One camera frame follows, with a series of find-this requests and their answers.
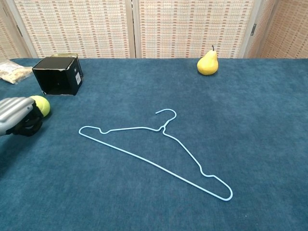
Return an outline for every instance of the yellow tennis ball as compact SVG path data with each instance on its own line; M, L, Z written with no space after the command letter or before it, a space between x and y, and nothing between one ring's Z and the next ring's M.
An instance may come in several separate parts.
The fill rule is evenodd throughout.
M30 96L30 98L35 100L37 107L39 108L40 112L42 112L44 117L48 115L50 111L50 104L48 100L46 100L44 97L39 96L39 95L32 95Z

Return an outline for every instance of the table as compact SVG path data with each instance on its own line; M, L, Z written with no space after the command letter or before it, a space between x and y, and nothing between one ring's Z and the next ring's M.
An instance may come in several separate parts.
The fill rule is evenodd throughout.
M35 65L39 59L15 59ZM308 230L308 59L81 59L76 96L48 95L32 137L0 137L0 230ZM42 95L32 75L0 99ZM78 134L167 127L224 202ZM173 140L145 130L85 133L148 158L221 196Z

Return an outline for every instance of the black cardboard box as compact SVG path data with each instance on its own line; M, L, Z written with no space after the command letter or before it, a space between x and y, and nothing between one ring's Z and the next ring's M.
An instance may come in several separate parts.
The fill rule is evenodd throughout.
M77 57L46 57L32 70L45 95L76 95L82 84Z

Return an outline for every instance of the wire hanger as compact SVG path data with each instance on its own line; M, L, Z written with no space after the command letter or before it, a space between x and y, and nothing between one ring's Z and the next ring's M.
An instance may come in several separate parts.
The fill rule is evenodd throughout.
M202 191L204 191L204 192L206 192L206 193L208 193L208 194L210 194L210 195L212 195L212 196L214 196L214 197L216 197L216 198L218 198L218 199L220 199L220 200L223 200L223 201L229 201L229 200L231 200L231 198L233 197L233 192L232 192L232 189L229 187L229 185L226 184L223 180L221 180L220 178L218 178L218 177L215 176L215 175L207 175L207 174L205 174L205 173L202 171L202 167L201 167L200 163L199 163L199 162L197 161L197 159L193 156L193 154L191 154L191 152L184 146L184 144L182 144L182 142L179 141L177 138L175 138L175 137L173 137L173 136L171 136L171 135L166 134L166 126L169 124L170 121L174 120L174 119L177 117L177 113L176 113L174 110L172 110L172 109L163 109L163 110L160 110L160 111L156 112L155 114L159 114L159 113L164 112L164 111L171 111L171 112L174 113L174 116L173 116L171 119L167 120L167 122L166 122L164 125L162 125L159 129L148 128L148 127L133 127L133 128L111 129L111 130L109 130L109 131L107 131L107 132L102 132L102 130L101 130L100 128L98 128L98 127L83 126L82 128L79 129L79 134L82 135L82 136L84 136L84 137L87 137L87 138L89 138L89 139L91 139L91 140L93 140L93 141L96 141L96 142L98 142L98 143L104 144L104 145L106 145L106 146L108 146L108 147L111 147L111 148L116 149L116 150L118 150L118 151L121 151L121 152L124 152L124 153L126 153L126 154L129 154L129 155L131 155L131 156L133 156L133 157L135 157L135 158L138 158L138 159L140 159L140 160L143 160L143 161L145 161L145 162L147 162L147 163L149 163L149 164L151 164L151 165L154 165L155 167L157 167L157 168L159 168L159 169L161 169L161 170L163 170L163 171L165 171L165 172L171 174L172 176L175 176L176 178L179 178L180 180L182 180L182 181L184 181L184 182L186 182L186 183L188 183L188 184L190 184L190 185L192 185L192 186L194 186L194 187L196 187L196 188L198 188L198 189L200 189L200 190L202 190ZM194 162L196 162L196 164L199 166L199 169L200 169L201 174L202 174L203 176L205 176L205 177L208 177L208 178L215 178L215 179L217 179L219 182L221 182L224 186L226 186L226 187L229 189L229 191L230 191L230 196L229 196L228 198L223 198L223 197L221 197L221 196L218 196L217 194L215 194L215 193L213 193L213 192L210 192L209 190L206 190L206 189L200 187L199 185L196 185L196 184L190 182L189 180L187 180L187 179L185 179L185 178L183 178L183 177L181 177L181 176L179 176L179 175L177 175L177 174L175 174L175 173L169 171L168 169L166 169L166 168L164 168L164 167L161 167L160 165L158 165L158 164L156 164L156 163L154 163L154 162L152 162L152 161L150 161L150 160L148 160L148 159L145 159L145 158L143 158L143 157L141 157L141 156L138 156L138 155L136 155L136 154L134 154L134 153L128 152L128 151L123 150L123 149L121 149L121 148L115 147L115 146L113 146L113 145L111 145L111 144L105 143L105 142L100 141L100 140L98 140L98 139L96 139L96 138L93 138L93 137L91 137L91 136L88 136L88 135L86 135L86 134L84 134L84 133L81 132L84 128L93 128L93 129L97 129L97 130L98 130L101 134L103 134L103 135L108 134L108 133L113 132L113 131L125 131L125 130L146 129L146 130L150 130L150 131L159 132L159 131L161 131L161 130L163 129L163 135L165 135L165 136L167 136L167 137L169 137L169 138L175 140L176 142L178 142L178 143L181 145L181 147L191 156L191 158L194 160Z

